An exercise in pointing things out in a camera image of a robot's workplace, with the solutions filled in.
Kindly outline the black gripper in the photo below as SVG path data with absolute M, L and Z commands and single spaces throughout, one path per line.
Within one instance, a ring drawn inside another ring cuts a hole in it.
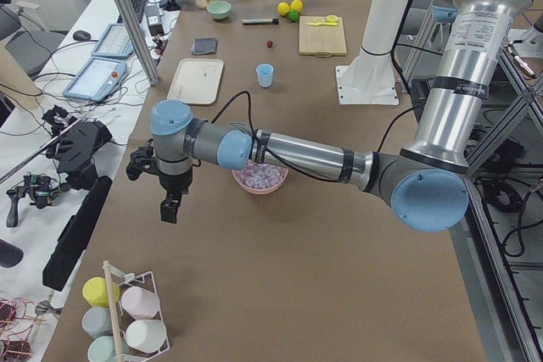
M 177 212 L 182 196 L 188 194 L 193 181 L 193 160 L 187 156 L 180 159 L 162 159 L 154 146 L 154 140 L 147 142 L 130 153 L 126 175 L 136 181 L 142 173 L 156 175 L 166 191 L 166 198 L 160 204 L 160 218 L 166 223 L 177 223 Z

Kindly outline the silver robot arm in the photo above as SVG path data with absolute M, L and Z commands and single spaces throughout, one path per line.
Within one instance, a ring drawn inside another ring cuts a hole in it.
M 468 206 L 464 150 L 514 19 L 533 0 L 434 0 L 454 20 L 412 142 L 396 155 L 356 153 L 274 132 L 220 126 L 178 100 L 151 111 L 152 138 L 133 152 L 126 173 L 156 175 L 165 189 L 160 216 L 175 222 L 193 179 L 193 161 L 241 170 L 275 164 L 319 181 L 350 183 L 380 197 L 412 229 L 457 224 Z

